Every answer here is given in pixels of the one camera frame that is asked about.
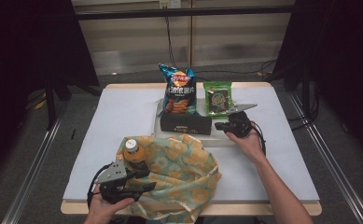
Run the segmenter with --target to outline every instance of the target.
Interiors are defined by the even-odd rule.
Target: human hand
[[[245,156],[253,163],[265,158],[265,154],[262,151],[262,145],[260,144],[259,134],[254,129],[251,130],[249,135],[245,138],[238,138],[231,132],[227,132],[225,135],[227,135],[232,142],[236,143]]]
[[[124,199],[118,203],[111,204],[103,200],[100,193],[100,184],[96,185],[91,199],[91,207],[85,224],[108,224],[116,212],[120,209],[126,208],[134,202],[133,198]]]

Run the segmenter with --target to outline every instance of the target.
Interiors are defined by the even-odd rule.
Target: blue chip bag
[[[195,73],[191,69],[184,73],[161,63],[159,69],[167,82],[162,113],[198,115]]]

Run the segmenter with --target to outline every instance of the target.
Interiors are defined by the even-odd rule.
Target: human arm
[[[126,208],[134,202],[133,198],[124,199],[118,203],[111,204],[103,200],[102,195],[98,193],[100,185],[96,185],[91,199],[91,207],[85,224],[108,224],[116,212]]]
[[[233,133],[226,133],[226,135],[255,164],[271,202],[276,222],[279,224],[313,223],[304,206],[274,171],[263,154],[258,133],[252,130],[246,138],[238,138]]]

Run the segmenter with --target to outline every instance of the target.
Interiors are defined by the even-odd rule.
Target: green snack package
[[[226,119],[226,111],[233,107],[231,82],[204,82],[206,116]]]

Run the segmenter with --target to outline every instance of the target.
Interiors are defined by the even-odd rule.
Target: power outlet
[[[159,8],[181,8],[181,0],[160,0]]]

